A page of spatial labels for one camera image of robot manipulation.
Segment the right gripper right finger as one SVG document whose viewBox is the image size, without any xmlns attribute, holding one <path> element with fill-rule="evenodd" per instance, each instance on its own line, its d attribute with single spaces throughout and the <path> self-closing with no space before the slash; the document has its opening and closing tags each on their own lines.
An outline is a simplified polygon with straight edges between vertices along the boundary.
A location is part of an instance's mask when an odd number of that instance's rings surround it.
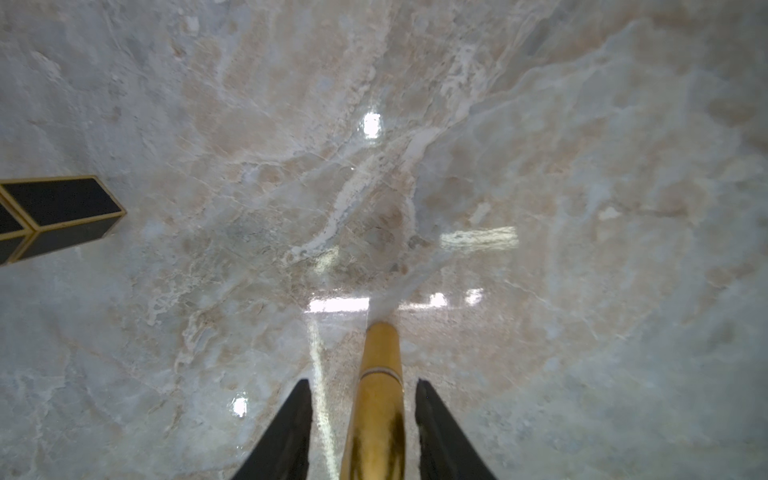
<svg viewBox="0 0 768 480">
<path fill-rule="evenodd" d="M 418 380 L 415 404 L 422 479 L 496 480 L 429 381 Z"/>
</svg>

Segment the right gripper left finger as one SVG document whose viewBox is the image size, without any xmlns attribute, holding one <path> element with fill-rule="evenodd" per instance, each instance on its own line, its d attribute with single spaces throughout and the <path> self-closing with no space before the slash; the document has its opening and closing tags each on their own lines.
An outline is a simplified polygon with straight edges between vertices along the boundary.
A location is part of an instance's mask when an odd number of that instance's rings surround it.
<svg viewBox="0 0 768 480">
<path fill-rule="evenodd" d="M 312 414 L 310 383 L 301 379 L 232 480 L 305 480 Z"/>
</svg>

